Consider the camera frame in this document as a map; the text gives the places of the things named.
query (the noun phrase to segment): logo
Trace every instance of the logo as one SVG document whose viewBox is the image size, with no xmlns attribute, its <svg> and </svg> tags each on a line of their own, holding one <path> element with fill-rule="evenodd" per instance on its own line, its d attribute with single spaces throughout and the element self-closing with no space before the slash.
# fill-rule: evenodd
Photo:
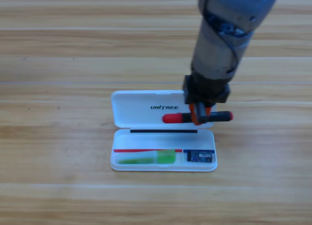
<svg viewBox="0 0 312 225">
<path fill-rule="evenodd" d="M 151 106 L 151 109 L 177 110 L 177 109 L 179 109 L 179 106 Z"/>
</svg>

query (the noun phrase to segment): open case lid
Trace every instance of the open case lid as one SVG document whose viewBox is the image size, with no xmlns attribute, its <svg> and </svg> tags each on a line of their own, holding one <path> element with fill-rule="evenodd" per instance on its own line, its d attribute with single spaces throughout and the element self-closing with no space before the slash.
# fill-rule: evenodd
<svg viewBox="0 0 312 225">
<path fill-rule="evenodd" d="M 169 113 L 188 113 L 180 90 L 116 91 L 111 97 L 114 122 L 120 128 L 140 129 L 197 129 L 213 124 L 196 126 L 193 123 L 165 124 L 162 117 Z"/>
</svg>

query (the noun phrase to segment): table surface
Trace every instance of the table surface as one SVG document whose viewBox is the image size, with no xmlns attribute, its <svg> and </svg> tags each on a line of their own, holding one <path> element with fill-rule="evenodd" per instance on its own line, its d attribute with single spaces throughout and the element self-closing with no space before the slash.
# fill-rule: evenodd
<svg viewBox="0 0 312 225">
<path fill-rule="evenodd" d="M 111 93 L 181 89 L 196 3 L 0 0 L 0 224 L 312 224 L 312 0 L 257 30 L 214 172 L 111 169 Z"/>
</svg>

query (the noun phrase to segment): green object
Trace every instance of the green object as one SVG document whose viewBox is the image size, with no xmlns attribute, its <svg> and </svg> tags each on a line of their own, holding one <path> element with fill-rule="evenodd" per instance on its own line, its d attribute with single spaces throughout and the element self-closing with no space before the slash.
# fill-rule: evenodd
<svg viewBox="0 0 312 225">
<path fill-rule="evenodd" d="M 153 164 L 153 163 L 154 163 L 153 158 L 137 158 L 119 161 L 119 164 Z"/>
<path fill-rule="evenodd" d="M 175 150 L 158 150 L 157 151 L 157 163 L 167 164 L 174 163 L 176 161 Z"/>
<path fill-rule="evenodd" d="M 157 150 L 155 157 L 142 157 L 120 160 L 119 164 L 170 164 L 176 161 L 175 150 Z"/>
</svg>

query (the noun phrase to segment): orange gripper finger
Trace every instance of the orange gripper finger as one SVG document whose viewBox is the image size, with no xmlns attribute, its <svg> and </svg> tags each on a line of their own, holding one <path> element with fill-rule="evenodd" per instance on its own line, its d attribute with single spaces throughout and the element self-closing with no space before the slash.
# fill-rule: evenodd
<svg viewBox="0 0 312 225">
<path fill-rule="evenodd" d="M 194 103 L 190 104 L 190 105 L 189 105 L 189 108 L 190 108 L 190 111 L 191 111 L 192 122 L 193 122 L 196 126 L 201 125 L 201 124 L 199 124 L 198 121 L 197 121 Z M 211 111 L 211 107 L 206 107 L 206 115 L 207 115 L 207 116 L 210 116 L 210 111 Z"/>
</svg>

